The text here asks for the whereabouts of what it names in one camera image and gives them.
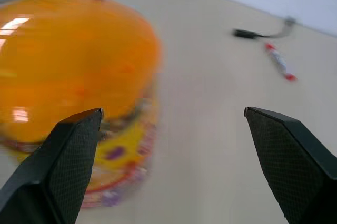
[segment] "plastic jar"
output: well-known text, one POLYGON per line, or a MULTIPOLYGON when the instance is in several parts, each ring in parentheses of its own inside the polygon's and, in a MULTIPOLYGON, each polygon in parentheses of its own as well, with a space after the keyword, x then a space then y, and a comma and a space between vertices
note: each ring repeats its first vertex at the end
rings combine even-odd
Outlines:
POLYGON ((155 138, 161 47, 149 23, 108 0, 21 0, 0 16, 2 143, 22 161, 58 121, 103 108, 83 207, 117 204, 147 175, 155 138))

